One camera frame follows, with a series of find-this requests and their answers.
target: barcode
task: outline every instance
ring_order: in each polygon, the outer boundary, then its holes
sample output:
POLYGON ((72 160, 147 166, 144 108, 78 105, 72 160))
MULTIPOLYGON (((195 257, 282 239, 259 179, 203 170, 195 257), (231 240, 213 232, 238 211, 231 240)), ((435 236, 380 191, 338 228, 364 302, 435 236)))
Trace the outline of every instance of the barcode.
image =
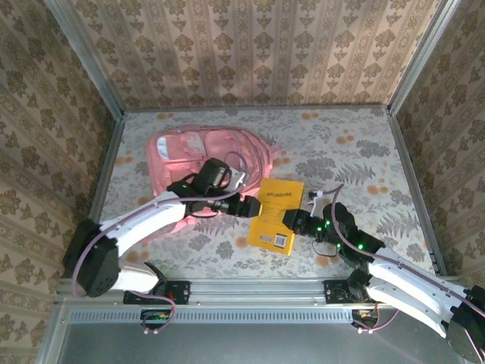
POLYGON ((259 236, 259 240, 263 240, 266 243, 271 243, 273 241, 273 238, 272 237, 267 237, 266 235, 260 235, 259 236))
POLYGON ((278 246, 279 248, 284 248, 286 245, 286 235, 276 234, 276 240, 274 242, 274 245, 278 246))

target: wire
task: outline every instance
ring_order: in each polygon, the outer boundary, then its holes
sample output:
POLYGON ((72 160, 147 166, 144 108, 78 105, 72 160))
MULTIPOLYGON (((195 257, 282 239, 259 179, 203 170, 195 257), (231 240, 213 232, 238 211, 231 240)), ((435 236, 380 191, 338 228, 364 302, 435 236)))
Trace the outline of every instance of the wire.
POLYGON ((313 250, 315 251, 315 254, 317 254, 318 256, 326 256, 327 258, 335 258, 336 256, 338 256, 338 255, 339 255, 339 248, 337 248, 337 247, 335 247, 335 254, 333 254, 333 255, 329 255, 329 254, 321 254, 321 253, 319 253, 319 252, 318 252, 318 251, 315 249, 315 243, 316 243, 316 242, 317 242, 316 240, 313 240, 313 241, 311 242, 311 247, 312 247, 312 248, 313 248, 313 250))
POLYGON ((135 212, 129 214, 128 216, 125 216, 124 218, 119 220, 119 222, 117 222, 116 224, 113 224, 112 226, 106 228, 105 230, 103 230, 101 233, 96 235, 91 240, 91 242, 86 246, 86 248, 84 248, 79 259, 77 260, 76 266, 74 267, 73 277, 72 277, 72 281, 71 281, 71 290, 72 290, 73 296, 80 297, 80 295, 77 291, 77 276, 79 275, 79 272, 81 270, 81 266, 84 263, 84 260, 88 256, 91 249, 96 245, 96 243, 98 243, 103 237, 105 237, 106 235, 108 235, 112 231, 120 229, 128 221, 146 213, 147 211, 151 211, 153 209, 159 209, 162 206, 165 206, 165 205, 168 205, 168 204, 171 204, 171 203, 176 203, 176 202, 219 201, 219 200, 226 199, 228 197, 234 196, 240 190, 242 190, 244 187, 245 187, 244 184, 240 184, 239 187, 237 187, 233 192, 229 192, 229 193, 226 193, 225 195, 215 196, 215 197, 176 197, 176 198, 173 198, 173 199, 165 199, 163 201, 155 200, 153 203, 145 206, 144 208, 142 208, 138 211, 135 211, 135 212))
POLYGON ((247 177, 247 174, 249 173, 248 162, 244 159, 244 157, 243 157, 243 155, 241 153, 234 152, 234 151, 227 152, 226 156, 224 157, 224 163, 227 160, 227 156, 228 155, 231 155, 231 154, 237 155, 239 157, 239 159, 241 160, 242 165, 244 167, 244 171, 243 172, 246 173, 246 176, 245 176, 245 178, 246 178, 247 177))
POLYGON ((363 314, 361 315, 361 317, 367 317, 367 316, 370 316, 370 315, 372 315, 374 312, 376 312, 376 311, 377 311, 377 317, 379 318, 379 310, 377 309, 377 307, 378 307, 378 306, 379 306, 379 303, 377 302, 377 303, 376 303, 376 306, 374 306, 374 309, 373 309, 372 311, 370 311, 369 313, 363 313, 363 314))
MULTIPOLYGON (((175 302, 173 300, 171 300, 170 298, 168 297, 163 297, 163 296, 153 296, 151 294, 145 294, 145 293, 141 293, 141 292, 137 292, 135 290, 130 290, 129 291, 131 294, 134 294, 135 296, 138 296, 138 297, 142 297, 142 298, 149 298, 149 299, 152 299, 152 300, 160 300, 160 301, 165 301, 165 302, 168 302, 170 305, 171 305, 171 314, 170 314, 170 317, 168 318, 168 320, 163 324, 163 326, 161 326, 160 329, 158 329, 158 331, 161 331, 163 329, 165 329, 168 324, 170 324, 172 322, 172 320, 174 319, 175 317, 175 312, 177 311, 177 305, 175 304, 175 302)), ((145 330, 148 330, 148 328, 146 327, 146 319, 148 317, 152 317, 152 316, 156 316, 156 315, 159 315, 160 313, 153 313, 153 315, 147 315, 145 317, 143 317, 143 321, 142 321, 142 327, 145 329, 145 330)))
POLYGON ((377 325, 377 323, 379 322, 379 308, 377 307, 377 305, 376 305, 376 309, 377 309, 377 322, 376 322, 376 325, 373 328, 369 328, 364 322, 361 322, 359 320, 354 319, 354 322, 356 324, 359 324, 360 326, 362 326, 362 328, 360 328, 361 332, 366 331, 366 332, 369 332, 371 334, 373 331, 382 330, 383 328, 386 328, 387 326, 389 326, 390 323, 393 322, 394 319, 396 318, 396 316, 399 314, 399 310, 397 309, 394 312, 394 314, 391 316, 391 318, 389 320, 387 320, 387 322, 383 323, 382 325, 377 325))
POLYGON ((417 271, 416 269, 413 269, 412 267, 410 267, 409 265, 406 265, 402 262, 399 262, 395 259, 392 259, 392 258, 388 258, 386 256, 380 256, 378 254, 373 254, 373 253, 370 253, 370 252, 366 252, 364 250, 360 250, 359 248, 357 248, 356 246, 352 245, 347 239, 346 237, 343 236, 342 232, 340 231, 340 229, 338 228, 338 221, 336 219, 336 216, 335 216, 335 206, 336 206, 336 199, 340 193, 340 191, 342 190, 343 188, 343 184, 340 184, 334 191, 335 191, 335 195, 333 195, 333 201, 332 201, 332 222, 333 222, 333 226, 336 227, 335 228, 335 231, 337 233, 337 235, 339 236, 339 238, 341 239, 342 242, 344 242, 345 245, 347 245, 350 249, 353 249, 355 250, 356 252, 358 253, 361 253, 365 256, 370 256, 371 258, 373 259, 381 259, 385 262, 388 262, 388 263, 391 263, 391 264, 394 264, 394 265, 397 265, 399 268, 403 268, 409 272, 411 272, 412 274, 418 276, 419 278, 421 278, 422 280, 428 282, 429 284, 432 284, 433 286, 441 289, 442 291, 446 292, 446 294, 452 296, 452 297, 455 297, 457 300, 460 300, 462 301, 465 305, 469 306, 471 309, 473 309, 478 315, 482 316, 483 318, 485 318, 485 312, 482 311, 481 309, 479 309, 477 306, 475 306, 472 302, 470 302, 469 300, 467 300, 466 298, 463 298, 462 296, 460 296, 459 294, 457 294, 456 292, 450 290, 448 287, 446 286, 443 286, 442 284, 438 283, 438 282, 435 282, 433 279, 429 278, 428 276, 420 273, 419 271, 417 271))

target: aluminum frame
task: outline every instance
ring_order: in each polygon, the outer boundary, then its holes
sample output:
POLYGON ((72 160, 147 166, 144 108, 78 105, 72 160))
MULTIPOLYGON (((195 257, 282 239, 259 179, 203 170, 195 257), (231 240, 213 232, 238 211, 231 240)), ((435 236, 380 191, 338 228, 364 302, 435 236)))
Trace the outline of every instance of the aluminum frame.
MULTIPOLYGON (((189 305, 178 306, 179 323, 340 323, 352 321, 352 309, 372 309, 372 304, 327 305, 323 281, 337 278, 293 279, 193 279, 189 305)), ((72 324, 140 323, 142 309, 162 305, 123 304, 123 293, 108 292, 97 298, 70 295, 70 279, 61 279, 49 327, 37 356, 38 364, 57 364, 72 324)))
POLYGON ((124 120, 121 119, 114 125, 113 135, 106 152, 105 161, 103 162, 101 174, 99 175, 98 186, 92 199, 91 209, 88 217, 93 221, 99 221, 103 210, 103 205, 106 200, 106 193, 108 192, 109 181, 111 173, 113 173, 114 163, 116 162, 116 155, 120 148, 120 143, 123 138, 124 120))
POLYGON ((441 255, 440 247, 438 246, 437 237, 434 234, 430 216, 428 215, 426 205, 424 204, 423 195, 421 194, 421 189, 419 188, 415 170, 412 167, 411 156, 409 155, 408 148, 406 147, 401 127, 399 126, 397 117, 390 114, 389 111, 387 114, 387 119, 389 121, 391 131, 393 132, 394 140, 396 141, 396 148, 399 153, 399 158, 401 159, 406 180, 408 181, 411 197, 415 203, 416 214, 418 215, 424 239, 431 250, 431 260, 436 266, 435 270, 437 270, 440 275, 447 275, 448 273, 446 272, 445 262, 443 260, 443 256, 441 255))
POLYGON ((91 81, 95 84, 110 113, 116 121, 123 117, 120 97, 116 89, 106 79, 101 65, 95 58, 95 49, 90 45, 83 32, 83 25, 64 0, 45 0, 71 47, 77 54, 91 81))
POLYGON ((429 26, 424 32, 424 35, 421 37, 415 53, 411 57, 411 60, 407 65, 401 80, 399 81, 393 95, 389 100, 389 109, 391 115, 397 115, 406 97, 408 97, 408 94, 411 92, 411 89, 414 86, 418 76, 424 69, 427 60, 430 58, 431 53, 437 46, 438 41, 448 26, 448 23, 455 14, 460 1, 461 0, 441 0, 441 2, 438 4, 429 26))

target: bag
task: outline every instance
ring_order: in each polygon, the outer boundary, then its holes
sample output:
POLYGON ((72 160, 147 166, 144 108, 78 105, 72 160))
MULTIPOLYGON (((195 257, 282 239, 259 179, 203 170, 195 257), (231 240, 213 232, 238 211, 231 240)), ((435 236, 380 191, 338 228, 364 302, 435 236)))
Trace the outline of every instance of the bag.
MULTIPOLYGON (((238 152, 247 163, 251 174, 242 195, 256 196, 261 181, 269 177, 273 160, 279 155, 280 148, 269 146, 259 136, 237 127, 199 127, 188 125, 169 130, 152 137, 146 146, 153 194, 159 196, 168 186, 191 173, 198 173, 205 161, 217 158, 230 167, 243 171, 239 156, 228 154, 238 152)), ((209 208, 198 212, 200 216, 210 216, 209 208)), ((188 216, 179 221, 171 232, 176 232, 188 224, 195 224, 197 218, 188 216)))

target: white robotic arm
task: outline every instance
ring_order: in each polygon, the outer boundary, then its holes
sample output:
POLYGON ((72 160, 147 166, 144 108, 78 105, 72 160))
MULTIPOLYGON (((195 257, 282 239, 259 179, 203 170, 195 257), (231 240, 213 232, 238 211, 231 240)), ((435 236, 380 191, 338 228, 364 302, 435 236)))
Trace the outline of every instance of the white robotic arm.
POLYGON ((413 265, 382 241, 359 230, 353 215, 339 202, 325 206, 323 218, 302 209, 288 210, 283 223, 297 234, 335 245, 339 256, 355 268, 343 282, 345 285, 340 286, 348 290, 346 293, 340 289, 346 294, 341 298, 396 307, 431 327, 467 360, 485 360, 483 288, 466 290, 413 265))
POLYGON ((165 280, 163 274, 151 265, 126 262, 122 255, 144 237, 205 208, 246 218, 259 215, 259 201, 252 196, 242 199, 238 192, 245 176, 246 172, 211 158, 198 174, 173 183, 160 196, 125 215, 100 224, 82 221, 64 256, 65 275, 79 283, 89 297, 109 290, 151 292, 165 280))

